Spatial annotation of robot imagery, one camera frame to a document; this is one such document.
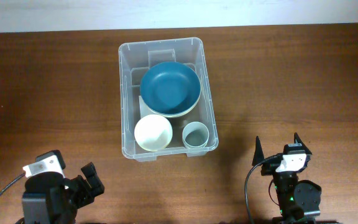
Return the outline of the blue plate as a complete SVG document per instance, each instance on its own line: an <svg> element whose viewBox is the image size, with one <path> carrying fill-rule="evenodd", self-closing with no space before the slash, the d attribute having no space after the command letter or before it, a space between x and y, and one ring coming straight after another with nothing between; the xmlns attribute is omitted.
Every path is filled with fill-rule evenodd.
<svg viewBox="0 0 358 224"><path fill-rule="evenodd" d="M200 91L196 72L185 64L162 62L150 68L141 79L140 95L153 91Z"/></svg>

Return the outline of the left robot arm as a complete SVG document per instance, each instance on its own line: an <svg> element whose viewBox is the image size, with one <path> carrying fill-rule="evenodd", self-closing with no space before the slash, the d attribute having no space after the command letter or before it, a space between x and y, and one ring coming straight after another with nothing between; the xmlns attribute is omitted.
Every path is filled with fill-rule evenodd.
<svg viewBox="0 0 358 224"><path fill-rule="evenodd" d="M66 164L59 150L37 156L23 167L22 223L75 223L78 210L104 193L104 185L92 162L81 168L82 175L65 177Z"/></svg>

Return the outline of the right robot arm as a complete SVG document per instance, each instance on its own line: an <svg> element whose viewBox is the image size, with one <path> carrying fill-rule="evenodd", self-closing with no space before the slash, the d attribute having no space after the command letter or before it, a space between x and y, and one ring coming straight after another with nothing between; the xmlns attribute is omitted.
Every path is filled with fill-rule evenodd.
<svg viewBox="0 0 358 224"><path fill-rule="evenodd" d="M260 139L255 139L252 168L261 166L262 176L272 176L280 216L272 223L316 223L320 215L321 187L310 180L299 180L298 174L307 168L312 152L297 133L294 143L284 145L283 152L265 157Z"/></svg>

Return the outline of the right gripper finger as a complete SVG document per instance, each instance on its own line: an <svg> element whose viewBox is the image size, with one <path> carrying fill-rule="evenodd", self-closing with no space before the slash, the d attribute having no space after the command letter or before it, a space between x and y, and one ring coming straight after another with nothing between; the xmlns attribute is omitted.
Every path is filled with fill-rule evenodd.
<svg viewBox="0 0 358 224"><path fill-rule="evenodd" d="M311 151L308 149L308 147L304 144L304 142L299 137L298 133L294 133L294 143L301 144L302 149L305 151L307 155L311 155Z"/></svg>
<svg viewBox="0 0 358 224"><path fill-rule="evenodd" d="M258 136L256 136L255 151L254 151L254 156L253 156L253 160L252 160L252 166L256 166L257 164L262 162L264 159L265 159L265 157L264 157L262 145L260 142L260 138Z"/></svg>

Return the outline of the grey cup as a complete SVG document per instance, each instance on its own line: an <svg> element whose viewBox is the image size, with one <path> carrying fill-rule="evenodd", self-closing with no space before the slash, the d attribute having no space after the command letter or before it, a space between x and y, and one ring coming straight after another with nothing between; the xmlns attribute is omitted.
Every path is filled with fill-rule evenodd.
<svg viewBox="0 0 358 224"><path fill-rule="evenodd" d="M205 147L209 141L209 130L201 122L191 122L183 128L182 141L186 148Z"/></svg>

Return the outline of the white small bowl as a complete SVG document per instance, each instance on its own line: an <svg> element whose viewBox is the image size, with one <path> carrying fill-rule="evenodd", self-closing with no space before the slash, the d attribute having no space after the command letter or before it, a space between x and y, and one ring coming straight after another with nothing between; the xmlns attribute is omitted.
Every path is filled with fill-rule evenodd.
<svg viewBox="0 0 358 224"><path fill-rule="evenodd" d="M144 150L157 152L165 149L173 137L173 128L169 120L157 114L141 118L134 129L136 143Z"/></svg>

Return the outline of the cream plate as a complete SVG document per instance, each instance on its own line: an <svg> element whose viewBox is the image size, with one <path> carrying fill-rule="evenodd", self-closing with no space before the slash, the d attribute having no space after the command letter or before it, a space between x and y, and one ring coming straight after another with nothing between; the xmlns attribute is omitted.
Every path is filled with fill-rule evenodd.
<svg viewBox="0 0 358 224"><path fill-rule="evenodd" d="M176 118L189 113L198 103L200 91L153 91L141 95L145 104L154 114Z"/></svg>

